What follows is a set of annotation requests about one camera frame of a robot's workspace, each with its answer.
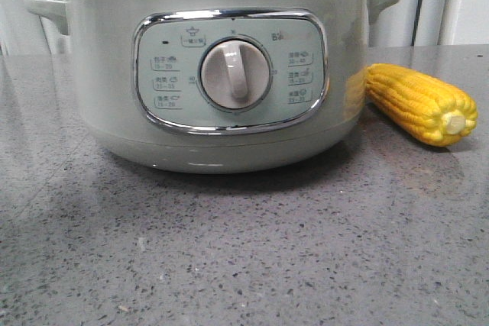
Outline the pale green electric pot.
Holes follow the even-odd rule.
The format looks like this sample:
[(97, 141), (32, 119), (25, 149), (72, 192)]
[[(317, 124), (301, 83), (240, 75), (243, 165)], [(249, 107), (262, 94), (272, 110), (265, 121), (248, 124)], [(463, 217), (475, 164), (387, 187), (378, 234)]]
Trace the pale green electric pot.
[(73, 45), (79, 113), (111, 152), (240, 173), (345, 138), (368, 26), (399, 0), (24, 0)]

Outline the yellow corn cob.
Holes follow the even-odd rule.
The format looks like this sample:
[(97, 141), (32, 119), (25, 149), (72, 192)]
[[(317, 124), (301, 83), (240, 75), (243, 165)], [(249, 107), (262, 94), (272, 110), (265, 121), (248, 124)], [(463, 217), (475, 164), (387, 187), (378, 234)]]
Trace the yellow corn cob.
[(412, 137), (446, 147), (477, 126), (475, 100), (459, 88), (406, 67), (375, 63), (365, 72), (370, 100)]

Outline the white pot timer knob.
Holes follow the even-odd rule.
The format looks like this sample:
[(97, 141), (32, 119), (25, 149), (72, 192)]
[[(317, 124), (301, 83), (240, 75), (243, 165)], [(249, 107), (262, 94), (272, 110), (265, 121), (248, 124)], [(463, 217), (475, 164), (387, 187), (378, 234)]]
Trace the white pot timer knob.
[(228, 39), (209, 49), (201, 63), (200, 79), (213, 104), (242, 110), (256, 105), (267, 94), (270, 65), (252, 42)]

